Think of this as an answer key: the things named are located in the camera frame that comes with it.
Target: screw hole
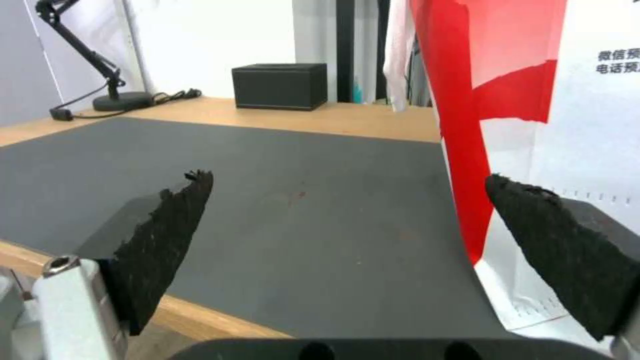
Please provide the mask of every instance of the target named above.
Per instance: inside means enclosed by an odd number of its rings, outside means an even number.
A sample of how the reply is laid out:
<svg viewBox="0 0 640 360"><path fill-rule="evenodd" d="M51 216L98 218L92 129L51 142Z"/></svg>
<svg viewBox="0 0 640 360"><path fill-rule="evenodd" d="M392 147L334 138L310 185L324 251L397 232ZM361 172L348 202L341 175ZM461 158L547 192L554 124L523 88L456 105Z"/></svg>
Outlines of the screw hole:
<svg viewBox="0 0 640 360"><path fill-rule="evenodd" d="M456 341L444 350L444 360L482 360L482 357L471 345Z"/></svg>
<svg viewBox="0 0 640 360"><path fill-rule="evenodd" d="M333 350L323 343L309 343L303 347L298 360L334 360Z"/></svg>
<svg viewBox="0 0 640 360"><path fill-rule="evenodd" d="M66 264L69 264L69 258L66 256L61 256L51 261L51 268L61 268Z"/></svg>

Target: paper bag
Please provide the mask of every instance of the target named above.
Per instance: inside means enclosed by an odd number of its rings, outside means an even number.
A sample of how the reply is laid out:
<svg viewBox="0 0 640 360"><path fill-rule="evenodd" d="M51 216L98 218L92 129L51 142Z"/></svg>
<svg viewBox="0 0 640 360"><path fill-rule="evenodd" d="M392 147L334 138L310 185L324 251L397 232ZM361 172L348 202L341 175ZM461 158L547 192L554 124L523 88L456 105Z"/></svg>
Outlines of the paper bag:
<svg viewBox="0 0 640 360"><path fill-rule="evenodd" d="M640 233L640 2L410 0L467 252L506 329L596 343L484 192L500 173Z"/></svg>

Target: black speaker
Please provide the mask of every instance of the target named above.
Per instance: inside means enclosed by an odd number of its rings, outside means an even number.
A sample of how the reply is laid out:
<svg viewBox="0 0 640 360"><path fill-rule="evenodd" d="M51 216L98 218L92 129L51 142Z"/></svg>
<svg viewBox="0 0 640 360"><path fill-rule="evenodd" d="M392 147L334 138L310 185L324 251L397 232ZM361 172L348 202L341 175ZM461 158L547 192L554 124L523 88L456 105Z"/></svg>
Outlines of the black speaker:
<svg viewBox="0 0 640 360"><path fill-rule="evenodd" d="M255 64L231 70L236 108L313 110L326 102L326 64Z"/></svg>

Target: black foam pad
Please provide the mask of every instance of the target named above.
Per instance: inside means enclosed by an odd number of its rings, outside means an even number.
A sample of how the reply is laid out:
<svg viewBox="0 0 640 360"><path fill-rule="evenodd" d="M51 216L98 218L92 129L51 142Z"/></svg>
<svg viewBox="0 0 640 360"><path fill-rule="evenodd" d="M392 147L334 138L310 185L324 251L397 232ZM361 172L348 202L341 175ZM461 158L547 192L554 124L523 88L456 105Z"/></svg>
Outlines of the black foam pad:
<svg viewBox="0 0 640 360"><path fill-rule="evenodd" d="M133 200L107 222L95 239L127 224L130 240L124 241L109 258L98 259L109 296L121 321L129 323L130 335L138 335L154 314L160 299L173 281L178 267L187 254L193 233L198 227L209 194L213 188L211 172L192 172L185 175L191 183L177 193L163 190L158 207L141 214L145 204L153 202ZM145 221L131 225L131 219Z"/></svg>
<svg viewBox="0 0 640 360"><path fill-rule="evenodd" d="M491 175L486 192L525 259L596 340L616 334L640 284L640 237L593 205Z"/></svg>

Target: lamp base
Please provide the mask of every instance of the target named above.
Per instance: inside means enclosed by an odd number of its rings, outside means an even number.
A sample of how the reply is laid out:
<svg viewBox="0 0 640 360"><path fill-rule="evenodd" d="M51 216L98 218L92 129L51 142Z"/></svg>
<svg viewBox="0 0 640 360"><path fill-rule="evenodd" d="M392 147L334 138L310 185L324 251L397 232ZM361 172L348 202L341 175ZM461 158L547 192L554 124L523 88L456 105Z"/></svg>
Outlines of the lamp base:
<svg viewBox="0 0 640 360"><path fill-rule="evenodd" d="M148 92L123 92L118 99L108 95L96 97L93 100L95 111L128 111L153 106L153 96Z"/></svg>

